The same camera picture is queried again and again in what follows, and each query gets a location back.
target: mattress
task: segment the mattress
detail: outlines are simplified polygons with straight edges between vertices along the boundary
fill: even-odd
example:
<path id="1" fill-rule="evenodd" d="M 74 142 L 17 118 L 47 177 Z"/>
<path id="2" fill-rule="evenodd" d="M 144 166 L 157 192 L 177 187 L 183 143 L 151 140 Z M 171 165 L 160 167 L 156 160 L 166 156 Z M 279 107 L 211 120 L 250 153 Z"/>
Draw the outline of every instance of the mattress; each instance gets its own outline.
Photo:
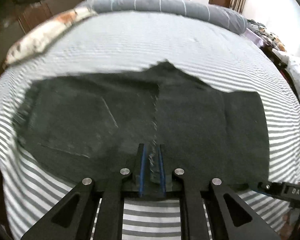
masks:
<path id="1" fill-rule="evenodd" d="M 269 134 L 269 180 L 300 182 L 300 104 L 255 44 L 182 15 L 107 12 L 72 28 L 45 53 L 10 66 L 0 78 L 0 169 L 15 239 L 74 187 L 45 171 L 16 142 L 12 118 L 31 83 L 67 74 L 142 71 L 164 60 L 215 89 L 258 92 Z M 251 190 L 238 194 L 280 230 L 289 203 Z M 122 239 L 177 240 L 180 235 L 178 200 L 125 200 Z"/>

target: round metal pin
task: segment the round metal pin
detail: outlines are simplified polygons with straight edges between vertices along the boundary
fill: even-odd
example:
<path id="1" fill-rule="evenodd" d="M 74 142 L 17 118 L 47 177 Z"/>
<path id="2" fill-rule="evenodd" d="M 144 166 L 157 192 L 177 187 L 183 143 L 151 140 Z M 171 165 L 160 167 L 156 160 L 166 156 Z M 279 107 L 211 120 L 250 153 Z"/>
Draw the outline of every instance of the round metal pin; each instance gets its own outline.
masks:
<path id="1" fill-rule="evenodd" d="M 123 168 L 123 169 L 120 170 L 120 173 L 121 173 L 122 175 L 127 175 L 127 174 L 130 173 L 130 170 L 129 170 L 128 168 Z"/>
<path id="2" fill-rule="evenodd" d="M 214 178 L 214 179 L 212 179 L 212 183 L 213 183 L 214 185 L 220 185 L 220 184 L 222 183 L 222 181 L 221 181 L 221 179 Z"/>
<path id="3" fill-rule="evenodd" d="M 84 184 L 84 185 L 89 185 L 89 184 L 91 184 L 91 182 L 92 182 L 92 179 L 90 179 L 90 178 L 85 178 L 82 180 L 82 184 Z"/>
<path id="4" fill-rule="evenodd" d="M 177 175 L 182 175 L 185 173 L 184 169 L 181 169 L 181 168 L 177 168 L 174 170 L 174 173 L 177 174 Z"/>

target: bed sheet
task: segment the bed sheet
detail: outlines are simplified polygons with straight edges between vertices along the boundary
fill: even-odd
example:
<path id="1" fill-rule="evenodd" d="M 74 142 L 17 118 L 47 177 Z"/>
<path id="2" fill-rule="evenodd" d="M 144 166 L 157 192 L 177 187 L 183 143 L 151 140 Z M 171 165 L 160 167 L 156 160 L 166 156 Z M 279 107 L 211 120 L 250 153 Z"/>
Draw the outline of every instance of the bed sheet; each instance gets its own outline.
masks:
<path id="1" fill-rule="evenodd" d="M 12 117 L 35 80 L 76 73 L 142 71 L 158 61 L 225 92 L 257 91 L 269 133 L 269 180 L 300 182 L 300 104 L 276 67 L 244 37 L 173 14 L 113 12 L 88 19 L 44 54 L 10 66 L 0 78 L 0 169 L 15 239 L 74 185 L 48 174 L 16 143 Z M 278 231 L 289 203 L 247 190 L 240 197 Z M 178 200 L 126 200 L 122 239 L 180 239 Z"/>

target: striped fabric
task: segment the striped fabric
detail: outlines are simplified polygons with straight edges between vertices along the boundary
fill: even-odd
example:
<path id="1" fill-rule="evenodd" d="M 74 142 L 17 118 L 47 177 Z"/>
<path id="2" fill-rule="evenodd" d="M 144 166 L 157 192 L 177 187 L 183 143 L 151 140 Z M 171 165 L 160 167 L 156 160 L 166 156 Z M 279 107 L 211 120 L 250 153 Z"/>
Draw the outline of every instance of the striped fabric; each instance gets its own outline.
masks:
<path id="1" fill-rule="evenodd" d="M 48 174 L 15 140 L 12 117 L 31 83 L 76 73 L 142 71 L 165 59 L 216 89 L 257 91 L 269 131 L 269 179 L 300 181 L 300 105 L 275 66 L 251 41 L 173 14 L 102 14 L 73 28 L 43 55 L 9 67 L 0 78 L 0 169 L 15 239 L 74 186 Z M 287 202 L 252 191 L 239 195 L 273 229 L 282 227 Z M 126 200 L 123 219 L 123 239 L 180 239 L 177 200 Z"/>

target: triangular cutout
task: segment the triangular cutout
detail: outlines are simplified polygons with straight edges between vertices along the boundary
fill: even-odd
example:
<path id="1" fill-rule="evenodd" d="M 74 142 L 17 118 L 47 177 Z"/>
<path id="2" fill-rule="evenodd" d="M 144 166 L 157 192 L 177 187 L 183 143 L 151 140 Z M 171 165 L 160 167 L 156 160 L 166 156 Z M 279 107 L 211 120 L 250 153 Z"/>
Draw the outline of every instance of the triangular cutout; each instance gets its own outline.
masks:
<path id="1" fill-rule="evenodd" d="M 229 194 L 224 194 L 232 222 L 235 227 L 240 227 L 252 221 L 252 217 Z"/>
<path id="2" fill-rule="evenodd" d="M 52 223 L 58 224 L 64 228 L 70 226 L 72 217 L 79 202 L 79 195 L 74 195 L 51 219 Z"/>

